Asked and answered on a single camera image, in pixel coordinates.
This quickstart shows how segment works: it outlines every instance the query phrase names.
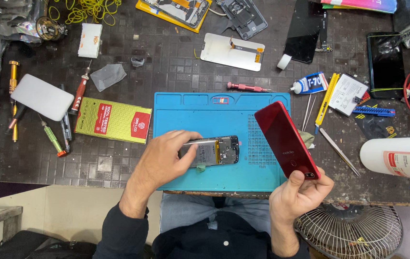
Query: fan grille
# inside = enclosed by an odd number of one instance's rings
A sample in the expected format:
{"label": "fan grille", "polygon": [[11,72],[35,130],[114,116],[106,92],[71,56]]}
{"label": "fan grille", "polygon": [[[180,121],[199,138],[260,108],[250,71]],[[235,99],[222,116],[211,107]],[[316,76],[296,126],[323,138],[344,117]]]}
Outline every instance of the fan grille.
{"label": "fan grille", "polygon": [[300,216],[298,232],[316,249],[341,259],[383,259],[397,250],[402,225],[396,210],[388,206],[360,206],[356,217],[341,218],[323,204]]}

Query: white tape roll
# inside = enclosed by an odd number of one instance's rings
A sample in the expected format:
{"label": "white tape roll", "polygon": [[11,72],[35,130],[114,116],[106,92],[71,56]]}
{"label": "white tape roll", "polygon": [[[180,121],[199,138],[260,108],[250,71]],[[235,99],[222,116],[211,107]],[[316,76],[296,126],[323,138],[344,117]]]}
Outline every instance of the white tape roll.
{"label": "white tape roll", "polygon": [[288,56],[287,54],[283,54],[282,59],[277,64],[277,67],[284,70],[288,66],[290,60],[291,60],[291,56]]}

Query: metal tweezers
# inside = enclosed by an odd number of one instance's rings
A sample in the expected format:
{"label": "metal tweezers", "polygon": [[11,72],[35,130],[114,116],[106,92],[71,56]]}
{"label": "metal tweezers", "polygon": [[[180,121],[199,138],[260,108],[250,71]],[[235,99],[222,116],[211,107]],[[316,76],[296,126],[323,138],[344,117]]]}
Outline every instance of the metal tweezers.
{"label": "metal tweezers", "polygon": [[335,149],[335,151],[340,155],[340,157],[346,162],[346,164],[352,169],[352,171],[359,177],[360,173],[355,169],[355,167],[352,165],[352,162],[346,157],[346,155],[341,151],[341,149],[336,145],[336,143],[333,141],[333,139],[330,138],[330,136],[325,132],[324,129],[320,129],[320,132],[322,135],[328,140],[330,145]]}

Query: red phone back cover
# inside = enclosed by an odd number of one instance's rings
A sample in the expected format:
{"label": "red phone back cover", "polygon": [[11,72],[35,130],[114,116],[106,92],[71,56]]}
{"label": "red phone back cover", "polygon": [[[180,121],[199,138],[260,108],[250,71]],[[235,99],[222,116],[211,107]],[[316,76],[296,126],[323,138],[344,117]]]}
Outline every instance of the red phone back cover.
{"label": "red phone back cover", "polygon": [[320,179],[321,175],[282,102],[260,109],[255,113],[255,119],[287,178],[294,170],[300,170],[314,174],[313,178],[306,178],[308,180]]}

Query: black sleeve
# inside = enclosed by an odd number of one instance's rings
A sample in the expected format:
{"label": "black sleeve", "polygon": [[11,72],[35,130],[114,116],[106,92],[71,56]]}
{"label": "black sleeve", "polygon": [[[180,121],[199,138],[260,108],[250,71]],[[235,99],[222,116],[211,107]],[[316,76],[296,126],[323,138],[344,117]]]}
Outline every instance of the black sleeve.
{"label": "black sleeve", "polygon": [[138,259],[143,251],[149,224],[146,208],[144,218],[129,218],[119,204],[108,212],[103,223],[103,235],[93,259]]}
{"label": "black sleeve", "polygon": [[292,257],[280,257],[277,256],[272,251],[269,251],[269,259],[310,259],[311,256],[309,255],[309,247],[307,246],[306,242],[300,240],[300,249],[298,252]]}

